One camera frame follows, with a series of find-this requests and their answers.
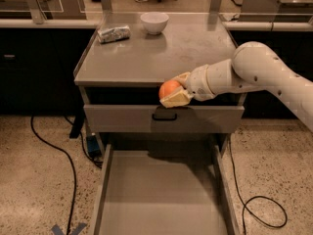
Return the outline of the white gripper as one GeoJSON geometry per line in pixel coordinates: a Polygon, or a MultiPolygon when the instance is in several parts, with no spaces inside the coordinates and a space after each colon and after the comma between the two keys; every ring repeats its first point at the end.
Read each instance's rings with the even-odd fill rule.
{"type": "Polygon", "coordinates": [[[208,85],[207,72],[208,65],[204,65],[175,76],[174,79],[186,89],[182,86],[173,90],[161,88],[159,101],[166,108],[174,108],[188,105],[193,98],[200,102],[213,99],[215,94],[208,85]]]}

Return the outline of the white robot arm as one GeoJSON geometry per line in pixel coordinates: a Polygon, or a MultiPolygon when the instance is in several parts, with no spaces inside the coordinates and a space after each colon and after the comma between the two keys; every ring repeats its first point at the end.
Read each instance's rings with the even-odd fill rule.
{"type": "Polygon", "coordinates": [[[250,41],[233,57],[165,81],[158,97],[166,108],[203,102],[225,93],[266,90],[313,130],[313,82],[291,70],[267,45],[250,41]]]}

